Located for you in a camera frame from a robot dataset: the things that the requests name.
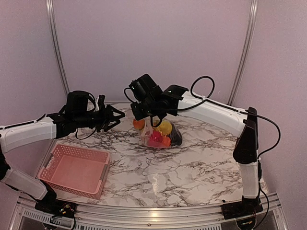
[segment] metal frame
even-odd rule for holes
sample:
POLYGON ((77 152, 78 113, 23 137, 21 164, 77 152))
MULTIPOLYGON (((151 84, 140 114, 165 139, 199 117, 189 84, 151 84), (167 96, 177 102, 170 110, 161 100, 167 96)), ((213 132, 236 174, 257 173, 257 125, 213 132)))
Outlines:
MULTIPOLYGON (((287 230, 281 204, 276 193, 268 195, 270 211, 275 213, 279 230, 287 230)), ((267 201, 261 197, 261 202, 266 212, 267 201)), ((35 215, 47 217, 48 214, 34 209, 35 202, 28 196, 21 194, 10 224, 10 230, 17 230, 20 226, 24 211, 30 211, 35 215)), ((91 205, 79 203, 76 208, 77 226, 107 227, 110 230, 139 230, 139 229, 174 229, 196 230, 206 227, 218 226, 221 223, 235 221, 225 220, 222 215, 222 204, 195 206, 195 207, 113 207, 105 205, 91 205)), ((63 226, 71 226, 71 219, 55 218, 63 226)))
POLYGON ((244 67, 246 63, 246 59, 248 56, 248 52, 250 49, 251 41, 254 35, 254 30, 255 30, 255 25, 256 25, 256 15, 257 15, 257 8, 258 8, 258 0, 252 0, 251 1, 251 6, 250 6, 250 12, 249 12, 249 19, 248 19, 248 28, 246 31, 246 37, 245 37, 245 42, 243 46, 243 51, 240 59, 240 63, 238 66, 238 70, 236 72, 236 77, 235 77, 235 82, 232 87, 229 99, 228 99, 228 105, 233 105, 236 94, 238 92, 243 72, 244 72, 244 67))
POLYGON ((67 96, 68 93, 70 92, 70 89, 68 86, 68 81, 66 78, 66 73, 65 73, 62 56, 61 56, 61 52, 59 48, 59 39, 58 39, 57 28, 56 28, 56 20, 55 20, 54 10, 53 10, 53 0, 46 0, 46 4, 47 4, 47 12, 48 12, 48 17, 49 17, 54 52, 56 54, 56 59, 58 63, 58 68, 59 68, 59 73, 61 76, 63 89, 67 96))
MULTIPOLYGON (((48 12, 48 17, 49 17, 54 51, 56 54, 58 68, 59 68, 59 72, 61 76, 61 82, 63 85, 63 89, 65 91, 65 94, 68 95, 68 93, 70 92, 70 89, 69 89, 68 80, 66 77, 66 73, 65 73, 65 69, 64 69, 64 65, 63 65, 63 61, 61 57, 61 52, 59 48, 59 39, 58 39, 56 21, 55 21, 54 9, 53 9, 53 0, 46 0, 46 4, 47 4, 47 12, 48 12)), ((251 6, 250 6, 250 12, 249 12, 248 28, 247 28, 245 41, 244 41, 242 55, 241 55, 240 63, 239 63, 239 66, 236 72, 235 81, 234 81, 234 84, 233 84, 233 87, 231 89, 231 93, 228 99, 228 103, 227 103, 228 105, 232 105, 234 103, 237 91, 240 86, 240 82, 242 80, 246 59, 248 56, 252 37, 254 34, 254 30, 255 30, 257 8, 258 8, 258 0, 252 0, 251 6)))

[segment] pink basket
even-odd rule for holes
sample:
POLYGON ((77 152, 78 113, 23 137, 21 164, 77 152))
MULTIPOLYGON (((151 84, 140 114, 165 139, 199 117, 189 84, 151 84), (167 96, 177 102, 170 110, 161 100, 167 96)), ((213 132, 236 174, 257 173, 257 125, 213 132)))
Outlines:
POLYGON ((65 192, 100 198, 110 166, 108 152, 57 144, 52 154, 39 179, 65 192))

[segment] white marble table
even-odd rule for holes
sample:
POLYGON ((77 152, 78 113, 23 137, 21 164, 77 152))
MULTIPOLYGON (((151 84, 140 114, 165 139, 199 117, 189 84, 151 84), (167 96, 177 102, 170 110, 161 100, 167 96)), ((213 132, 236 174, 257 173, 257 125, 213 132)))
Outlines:
MULTIPOLYGON (((86 140, 77 140, 74 134, 58 140, 111 153, 100 200, 56 190, 58 198, 126 207, 185 207, 241 199, 242 180, 232 157, 235 137, 192 118, 168 116, 182 133, 182 145, 172 149, 140 146, 128 106, 115 105, 128 117, 108 132, 95 133, 86 140)), ((91 130, 82 133, 88 135, 91 130)), ((264 182, 261 185, 266 192, 264 182)))

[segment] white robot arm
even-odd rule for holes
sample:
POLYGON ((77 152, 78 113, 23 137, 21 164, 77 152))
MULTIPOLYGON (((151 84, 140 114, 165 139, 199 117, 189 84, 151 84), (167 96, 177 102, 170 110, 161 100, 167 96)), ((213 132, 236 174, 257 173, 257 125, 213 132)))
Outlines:
POLYGON ((4 154, 40 140, 65 137, 81 127, 95 128, 97 132, 102 129, 108 131, 118 125, 125 114, 110 105, 105 106, 104 99, 105 96, 100 95, 96 104, 90 93, 74 91, 69 93, 67 103, 59 113, 11 126, 0 126, 0 181, 30 195, 37 201, 37 209, 57 214, 63 202, 56 199, 53 189, 42 181, 11 168, 5 161, 4 154), (94 105, 94 109, 89 111, 88 101, 94 105))
POLYGON ((243 196, 241 202, 222 206, 224 218, 232 219, 253 215, 263 210, 259 199, 261 166, 258 161, 258 115, 256 109, 250 107, 248 110, 244 110, 231 107, 208 98, 202 98, 188 92, 187 88, 177 85, 171 85, 162 91, 148 74, 132 81, 128 89, 132 90, 137 100, 134 102, 128 98, 132 102, 131 108, 136 120, 149 116, 152 126, 154 126, 154 116, 159 117, 161 122, 167 114, 175 116, 181 114, 222 128, 237 137, 233 156, 241 170, 243 196))
MULTIPOLYGON (((183 100, 179 101, 178 109, 191 107, 201 102, 200 99, 193 97, 190 92, 185 92, 182 96, 183 100)), ((233 109, 230 110, 221 105, 224 104, 210 100, 193 109, 179 113, 219 127, 240 138, 246 127, 245 121, 248 119, 248 115, 240 112, 246 112, 246 110, 227 106, 233 109)), ((247 164, 239 163, 239 167, 243 181, 243 197, 257 198, 259 195, 258 161, 247 164)))

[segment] plastic bag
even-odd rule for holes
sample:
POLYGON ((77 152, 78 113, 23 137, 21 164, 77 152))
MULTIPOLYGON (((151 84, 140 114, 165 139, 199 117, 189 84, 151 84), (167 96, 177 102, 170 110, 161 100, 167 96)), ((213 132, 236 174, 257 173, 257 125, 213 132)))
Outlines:
POLYGON ((182 144, 182 135, 174 123, 163 119, 158 127, 152 127, 150 118, 145 118, 140 121, 133 120, 133 126, 139 130, 141 144, 158 148, 166 149, 182 144))

